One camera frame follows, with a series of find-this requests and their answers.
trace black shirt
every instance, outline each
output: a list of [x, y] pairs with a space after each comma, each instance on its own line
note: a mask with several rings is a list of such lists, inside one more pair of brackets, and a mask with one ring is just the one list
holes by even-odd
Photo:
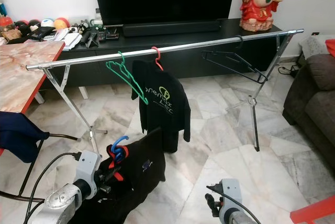
[[[175, 152], [178, 147], [178, 131], [184, 129], [184, 140], [190, 139], [191, 109], [178, 79], [162, 71], [155, 61], [135, 60], [132, 75], [144, 92], [149, 104], [139, 102], [142, 130], [148, 132], [157, 127], [163, 131], [163, 151]], [[134, 90], [131, 98], [138, 95]]]
[[109, 194], [98, 191], [92, 199], [83, 201], [69, 224], [124, 223], [130, 211], [146, 199], [159, 181], [165, 181], [161, 129], [123, 146], [123, 149], [127, 148], [128, 156], [120, 163], [114, 164], [110, 147], [107, 147], [110, 157], [100, 164], [99, 169], [107, 171], [112, 163], [114, 167], [121, 166], [117, 177], [121, 176], [122, 180], [114, 177], [107, 183], [111, 187]]

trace marble table top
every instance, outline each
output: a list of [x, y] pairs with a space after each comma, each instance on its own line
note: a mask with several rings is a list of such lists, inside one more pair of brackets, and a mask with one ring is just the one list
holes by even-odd
[[35, 42], [0, 46], [0, 110], [24, 113], [46, 75], [26, 65], [57, 60], [64, 42]]

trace red hanger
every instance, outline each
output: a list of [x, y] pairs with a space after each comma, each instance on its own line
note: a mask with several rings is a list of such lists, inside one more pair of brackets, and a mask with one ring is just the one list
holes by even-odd
[[159, 60], [161, 60], [161, 52], [159, 51], [159, 49], [157, 49], [155, 46], [151, 47], [152, 50], [156, 50], [158, 53], [158, 57], [155, 59], [156, 64], [158, 65], [158, 67], [163, 70], [163, 67], [159, 64]]

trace black cloth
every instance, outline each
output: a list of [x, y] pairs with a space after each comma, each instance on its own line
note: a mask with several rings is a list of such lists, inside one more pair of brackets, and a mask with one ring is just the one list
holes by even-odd
[[113, 167], [120, 166], [118, 174], [123, 181], [113, 178], [107, 183], [111, 187], [109, 194], [98, 191], [92, 199], [83, 201], [70, 224], [124, 223], [130, 211], [146, 199], [159, 181], [165, 181], [161, 129], [156, 129], [141, 140], [125, 145], [128, 156], [118, 164], [114, 164], [110, 147], [110, 145], [107, 147], [110, 157], [101, 163], [99, 169], [108, 171], [111, 164]]
[[[139, 99], [142, 130], [157, 127], [163, 131], [163, 151], [175, 152], [178, 148], [178, 131], [184, 129], [184, 140], [190, 140], [191, 109], [178, 79], [162, 71], [155, 61], [135, 60], [132, 75], [144, 92], [149, 104]], [[133, 90], [131, 98], [137, 98]]]
[[25, 163], [37, 158], [36, 142], [47, 139], [49, 135], [22, 113], [0, 111], [0, 148], [9, 150]]

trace marble floor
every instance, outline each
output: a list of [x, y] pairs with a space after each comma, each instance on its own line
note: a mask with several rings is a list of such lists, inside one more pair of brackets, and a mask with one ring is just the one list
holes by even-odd
[[[275, 69], [258, 96], [261, 151], [253, 148], [250, 107], [245, 103], [256, 84], [237, 75], [181, 79], [191, 107], [191, 141], [180, 141], [178, 151], [166, 154], [164, 183], [133, 210], [126, 224], [220, 223], [211, 216], [204, 195], [206, 185], [222, 178], [239, 180], [243, 203], [261, 223], [292, 223], [289, 213], [335, 195], [335, 176], [313, 144], [296, 126], [282, 117], [283, 104], [293, 78]], [[74, 100], [89, 123], [108, 134], [97, 134], [103, 158], [105, 148], [122, 135], [140, 139], [137, 99], [130, 99], [127, 85], [87, 87], [89, 99], [78, 89], [66, 93]], [[85, 127], [55, 91], [44, 94], [45, 103], [33, 103], [27, 115], [42, 130], [81, 137], [80, 141], [49, 138], [44, 142], [24, 195], [30, 195], [34, 182], [50, 160], [63, 152], [92, 150]], [[0, 157], [0, 190], [17, 194], [29, 164], [10, 152]], [[41, 180], [36, 197], [73, 182], [76, 161], [59, 159]], [[0, 198], [0, 223], [22, 223], [27, 203]], [[318, 221], [335, 223], [335, 216]]]

